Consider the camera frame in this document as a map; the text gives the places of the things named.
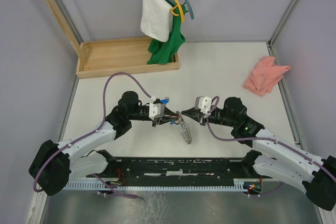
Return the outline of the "key with blue tag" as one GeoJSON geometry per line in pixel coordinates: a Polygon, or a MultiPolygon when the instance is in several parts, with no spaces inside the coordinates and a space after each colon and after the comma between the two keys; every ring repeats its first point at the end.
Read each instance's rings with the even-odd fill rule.
{"type": "Polygon", "coordinates": [[[163,103],[163,104],[167,104],[167,103],[169,103],[169,101],[170,101],[170,98],[164,98],[164,99],[160,100],[160,102],[163,103]]]}

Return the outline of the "key with red tag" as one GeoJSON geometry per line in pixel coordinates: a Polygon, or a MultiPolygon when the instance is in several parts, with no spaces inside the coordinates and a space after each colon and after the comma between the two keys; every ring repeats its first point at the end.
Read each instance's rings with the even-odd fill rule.
{"type": "Polygon", "coordinates": [[[172,115],[169,115],[169,118],[173,118],[175,120],[179,120],[182,118],[182,114],[180,112],[173,113],[172,115]]]}

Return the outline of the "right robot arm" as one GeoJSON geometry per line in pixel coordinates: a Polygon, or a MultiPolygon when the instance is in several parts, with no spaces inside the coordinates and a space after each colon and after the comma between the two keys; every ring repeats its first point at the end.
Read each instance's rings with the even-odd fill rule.
{"type": "Polygon", "coordinates": [[[252,150],[241,172],[246,177],[256,174],[274,178],[303,192],[319,208],[335,207],[335,157],[322,158],[306,152],[274,135],[247,114],[240,98],[229,97],[218,108],[218,97],[198,97],[195,106],[182,111],[200,125],[232,127],[229,142],[239,142],[252,150]]]}

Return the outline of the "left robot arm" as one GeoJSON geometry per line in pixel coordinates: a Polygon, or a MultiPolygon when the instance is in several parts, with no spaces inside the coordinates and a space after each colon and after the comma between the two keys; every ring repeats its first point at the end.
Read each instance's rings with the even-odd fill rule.
{"type": "Polygon", "coordinates": [[[150,121],[153,126],[174,122],[178,114],[156,99],[153,103],[142,104],[134,91],[125,92],[118,104],[95,129],[75,140],[42,143],[30,168],[34,178],[35,191],[48,196],[60,192],[70,181],[88,175],[112,176],[116,164],[107,151],[98,151],[88,156],[95,148],[118,139],[132,127],[132,121],[150,121]]]}

